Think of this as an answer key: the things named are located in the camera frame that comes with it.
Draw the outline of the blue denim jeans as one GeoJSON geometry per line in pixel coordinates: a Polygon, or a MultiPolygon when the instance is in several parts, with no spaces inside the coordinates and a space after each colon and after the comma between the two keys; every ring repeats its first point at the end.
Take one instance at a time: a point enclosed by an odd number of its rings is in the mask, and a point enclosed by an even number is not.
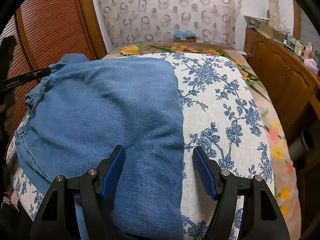
{"type": "Polygon", "coordinates": [[[182,239],[183,113],[171,63],[68,54],[50,69],[26,95],[28,115],[15,131],[20,167],[36,189],[31,217],[57,175],[80,176],[121,145],[112,224],[126,238],[182,239]]]}

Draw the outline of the floral fleece bed blanket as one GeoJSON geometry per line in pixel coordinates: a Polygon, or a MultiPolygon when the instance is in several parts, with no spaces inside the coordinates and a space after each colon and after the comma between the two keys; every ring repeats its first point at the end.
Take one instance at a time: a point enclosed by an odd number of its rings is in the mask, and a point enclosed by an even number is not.
{"type": "Polygon", "coordinates": [[[142,56],[171,63],[183,109],[184,161],[181,213],[185,239],[202,239],[215,203],[193,168],[200,146],[234,175],[267,182],[291,239],[298,239],[301,214],[296,172],[277,113],[263,84],[236,51],[206,46],[132,45],[107,58],[142,56]]]}

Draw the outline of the brown louvered wooden wardrobe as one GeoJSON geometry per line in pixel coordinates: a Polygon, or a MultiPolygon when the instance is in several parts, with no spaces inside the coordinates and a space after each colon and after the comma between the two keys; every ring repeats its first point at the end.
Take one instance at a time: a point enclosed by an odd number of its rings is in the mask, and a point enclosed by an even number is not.
{"type": "Polygon", "coordinates": [[[65,54],[89,60],[107,54],[93,0],[24,0],[1,38],[11,35],[17,45],[9,78],[46,68],[65,54]]]}

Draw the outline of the blue floral white quilt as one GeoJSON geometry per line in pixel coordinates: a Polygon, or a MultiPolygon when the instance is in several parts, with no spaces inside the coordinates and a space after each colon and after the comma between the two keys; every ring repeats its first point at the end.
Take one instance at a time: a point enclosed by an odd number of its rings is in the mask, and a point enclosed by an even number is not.
{"type": "Polygon", "coordinates": [[[35,218],[54,177],[95,168],[126,151],[111,223],[125,238],[202,239],[216,204],[192,153],[201,147],[236,176],[274,186],[258,102],[222,56],[160,53],[91,61],[66,54],[25,96],[27,114],[8,154],[12,183],[35,218]]]}

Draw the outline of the wooden sideboard cabinet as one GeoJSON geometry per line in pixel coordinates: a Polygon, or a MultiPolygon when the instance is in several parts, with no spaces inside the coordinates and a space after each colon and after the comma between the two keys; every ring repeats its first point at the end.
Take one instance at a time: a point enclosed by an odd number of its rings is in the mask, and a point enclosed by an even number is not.
{"type": "Polygon", "coordinates": [[[288,141],[319,119],[319,77],[298,57],[247,28],[248,63],[267,90],[288,141]]]}

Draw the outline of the pink tissue pack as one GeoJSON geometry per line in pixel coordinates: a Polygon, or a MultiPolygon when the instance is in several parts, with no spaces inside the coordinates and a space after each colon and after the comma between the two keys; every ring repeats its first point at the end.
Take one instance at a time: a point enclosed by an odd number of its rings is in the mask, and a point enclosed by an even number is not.
{"type": "Polygon", "coordinates": [[[317,67],[317,63],[314,59],[305,59],[304,64],[316,75],[319,72],[319,69],[317,67]]]}

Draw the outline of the pink bottle on cabinet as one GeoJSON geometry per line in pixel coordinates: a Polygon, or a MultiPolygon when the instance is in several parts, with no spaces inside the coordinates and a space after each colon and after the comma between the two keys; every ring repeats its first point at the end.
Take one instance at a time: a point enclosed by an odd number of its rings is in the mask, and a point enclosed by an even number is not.
{"type": "Polygon", "coordinates": [[[308,42],[308,45],[304,50],[304,59],[311,59],[311,58],[313,58],[313,43],[308,42]]]}

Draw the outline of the cardboard box on cabinet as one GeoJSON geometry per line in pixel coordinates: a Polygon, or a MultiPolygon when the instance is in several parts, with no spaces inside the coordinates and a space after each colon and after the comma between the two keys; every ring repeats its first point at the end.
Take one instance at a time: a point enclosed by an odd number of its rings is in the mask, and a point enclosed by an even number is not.
{"type": "Polygon", "coordinates": [[[277,40],[279,42],[283,42],[286,37],[286,33],[280,30],[277,26],[270,26],[266,23],[261,23],[258,30],[266,38],[277,40]]]}

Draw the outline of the grey window roller blind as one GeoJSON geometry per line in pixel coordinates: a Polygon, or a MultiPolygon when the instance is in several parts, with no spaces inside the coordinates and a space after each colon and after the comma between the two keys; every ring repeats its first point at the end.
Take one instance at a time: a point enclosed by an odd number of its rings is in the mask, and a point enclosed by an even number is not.
{"type": "Polygon", "coordinates": [[[313,44],[313,51],[319,52],[319,34],[317,30],[314,28],[313,24],[309,20],[308,16],[301,9],[301,23],[300,23],[300,41],[305,46],[308,45],[309,42],[313,44]]]}

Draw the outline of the circle patterned sheer curtain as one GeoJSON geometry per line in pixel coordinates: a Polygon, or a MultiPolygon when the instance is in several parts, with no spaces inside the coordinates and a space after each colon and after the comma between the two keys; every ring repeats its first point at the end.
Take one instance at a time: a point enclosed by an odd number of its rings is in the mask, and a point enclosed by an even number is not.
{"type": "Polygon", "coordinates": [[[95,0],[107,48],[174,42],[175,29],[191,31],[197,42],[235,44],[242,0],[95,0]]]}

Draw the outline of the tied beige window drape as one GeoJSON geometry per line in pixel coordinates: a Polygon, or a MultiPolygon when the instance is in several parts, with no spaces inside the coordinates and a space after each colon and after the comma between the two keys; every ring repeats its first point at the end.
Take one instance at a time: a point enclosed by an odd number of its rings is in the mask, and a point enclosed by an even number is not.
{"type": "Polygon", "coordinates": [[[269,25],[279,26],[280,25],[280,7],[279,0],[268,0],[269,5],[269,25]]]}

